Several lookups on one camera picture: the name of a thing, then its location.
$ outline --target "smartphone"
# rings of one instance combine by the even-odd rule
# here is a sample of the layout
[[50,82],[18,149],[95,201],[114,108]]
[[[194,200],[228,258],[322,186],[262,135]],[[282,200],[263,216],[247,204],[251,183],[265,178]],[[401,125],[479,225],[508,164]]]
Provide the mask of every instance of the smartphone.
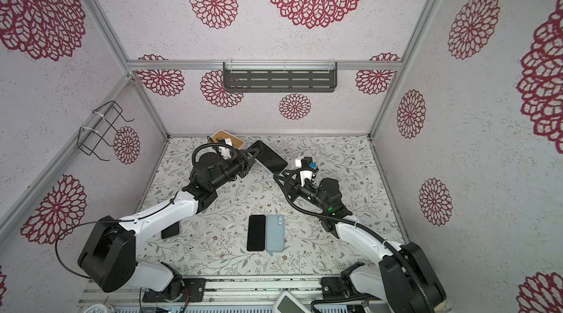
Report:
[[285,161],[285,159],[278,153],[274,152],[264,142],[258,140],[249,148],[260,148],[260,153],[258,153],[256,160],[272,174],[279,175],[285,170],[285,168],[287,168],[287,161]]
[[283,252],[285,220],[281,214],[270,214],[266,218],[266,251]]
[[266,216],[251,215],[248,217],[247,251],[264,251],[266,249]]

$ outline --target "metal rail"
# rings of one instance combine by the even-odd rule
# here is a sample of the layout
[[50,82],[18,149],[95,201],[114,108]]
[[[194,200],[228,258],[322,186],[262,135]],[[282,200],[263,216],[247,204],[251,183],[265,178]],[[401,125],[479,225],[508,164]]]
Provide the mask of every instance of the metal rail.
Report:
[[372,60],[128,60],[130,70],[399,70],[402,62]]

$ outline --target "cable tie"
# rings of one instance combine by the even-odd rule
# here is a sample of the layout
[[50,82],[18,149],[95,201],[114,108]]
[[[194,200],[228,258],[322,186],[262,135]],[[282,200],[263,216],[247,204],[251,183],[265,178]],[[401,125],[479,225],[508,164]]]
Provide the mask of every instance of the cable tie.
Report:
[[82,128],[85,128],[87,130],[91,130],[91,131],[95,132],[96,134],[98,134],[98,132],[96,130],[94,130],[93,128],[89,128],[89,127],[86,127],[86,126],[82,126]]

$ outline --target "mounting plate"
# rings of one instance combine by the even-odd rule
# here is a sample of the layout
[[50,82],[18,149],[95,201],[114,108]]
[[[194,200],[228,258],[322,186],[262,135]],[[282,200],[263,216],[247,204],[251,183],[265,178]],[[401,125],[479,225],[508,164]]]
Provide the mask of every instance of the mounting plate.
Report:
[[[205,279],[182,279],[185,288],[190,292],[190,299],[188,302],[201,302],[203,299],[203,294],[206,291],[206,280]],[[182,295],[177,300],[177,302],[185,302],[186,294],[182,292]],[[143,302],[153,303],[153,302],[166,302],[165,299],[159,297],[159,293],[155,291],[147,291],[143,296]]]

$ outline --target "light blue smartphone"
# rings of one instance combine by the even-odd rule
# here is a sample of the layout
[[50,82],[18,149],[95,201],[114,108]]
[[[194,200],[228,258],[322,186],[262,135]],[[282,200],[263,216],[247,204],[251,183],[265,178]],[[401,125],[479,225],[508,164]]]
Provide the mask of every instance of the light blue smartphone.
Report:
[[270,214],[266,218],[266,251],[283,252],[285,235],[285,217]]

